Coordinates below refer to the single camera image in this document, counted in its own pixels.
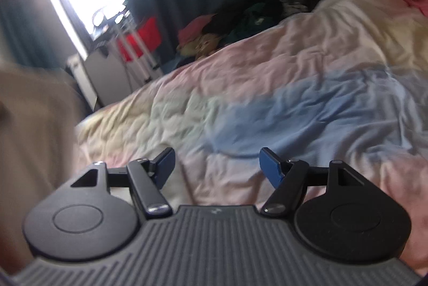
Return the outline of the pile of mixed clothes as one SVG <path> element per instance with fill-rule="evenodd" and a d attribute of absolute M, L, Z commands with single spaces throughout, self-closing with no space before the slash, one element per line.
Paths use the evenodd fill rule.
<path fill-rule="evenodd" d="M 206 58 L 230 44 L 254 36 L 286 18 L 308 13 L 304 0 L 255 0 L 226 5 L 213 14 L 198 16 L 178 31 L 176 51 L 182 57 Z"/>

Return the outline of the pastel pink quilt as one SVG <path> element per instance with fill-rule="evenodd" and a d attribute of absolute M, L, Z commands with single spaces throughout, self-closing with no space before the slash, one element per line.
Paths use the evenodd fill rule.
<path fill-rule="evenodd" d="M 75 169 L 119 167 L 163 148 L 173 207 L 261 205 L 262 148 L 339 159 L 409 213 L 403 260 L 427 272 L 427 18 L 403 0 L 322 0 L 163 76 L 77 128 Z"/>

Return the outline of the left teal curtain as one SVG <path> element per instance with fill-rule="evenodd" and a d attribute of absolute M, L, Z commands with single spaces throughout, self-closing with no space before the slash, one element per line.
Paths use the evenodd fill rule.
<path fill-rule="evenodd" d="M 34 0 L 1 0 L 1 26 L 18 64 L 43 69 L 60 67 L 40 27 Z"/>

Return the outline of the cream white sweatpants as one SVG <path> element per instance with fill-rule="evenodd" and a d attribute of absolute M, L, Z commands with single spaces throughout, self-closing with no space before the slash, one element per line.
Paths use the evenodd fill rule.
<path fill-rule="evenodd" d="M 10 274 L 32 260 L 25 215 L 72 176 L 81 113 L 65 72 L 1 68 L 1 269 Z"/>

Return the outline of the garment steamer stand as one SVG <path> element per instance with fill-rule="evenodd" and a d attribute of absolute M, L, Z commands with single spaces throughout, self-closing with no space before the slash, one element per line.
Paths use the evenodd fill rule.
<path fill-rule="evenodd" d="M 131 63 L 136 64 L 141 72 L 142 79 L 134 74 L 139 86 L 163 76 L 160 64 L 138 33 L 136 23 L 126 6 L 111 18 L 108 18 L 102 9 L 97 10 L 92 16 L 92 24 L 95 30 L 100 31 L 100 35 L 94 41 L 95 49 L 105 57 L 113 54 L 129 75 L 128 61 L 125 58 L 127 55 Z"/>

